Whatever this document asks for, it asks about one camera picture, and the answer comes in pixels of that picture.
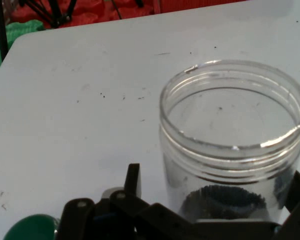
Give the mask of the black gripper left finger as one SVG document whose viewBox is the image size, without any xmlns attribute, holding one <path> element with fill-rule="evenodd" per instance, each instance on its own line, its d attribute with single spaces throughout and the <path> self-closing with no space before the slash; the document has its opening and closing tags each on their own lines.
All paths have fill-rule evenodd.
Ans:
<svg viewBox="0 0 300 240">
<path fill-rule="evenodd" d="M 59 240 L 196 240 L 192 224 L 159 203 L 141 199 L 140 164 L 127 168 L 124 186 L 94 202 L 70 200 L 63 208 Z"/>
</svg>

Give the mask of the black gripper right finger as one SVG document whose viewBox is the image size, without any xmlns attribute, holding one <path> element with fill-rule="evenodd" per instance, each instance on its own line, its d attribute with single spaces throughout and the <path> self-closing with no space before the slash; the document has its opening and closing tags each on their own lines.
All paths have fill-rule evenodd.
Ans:
<svg viewBox="0 0 300 240">
<path fill-rule="evenodd" d="M 285 202 L 289 216 L 274 235 L 275 240 L 300 240 L 300 173 L 294 174 Z"/>
</svg>

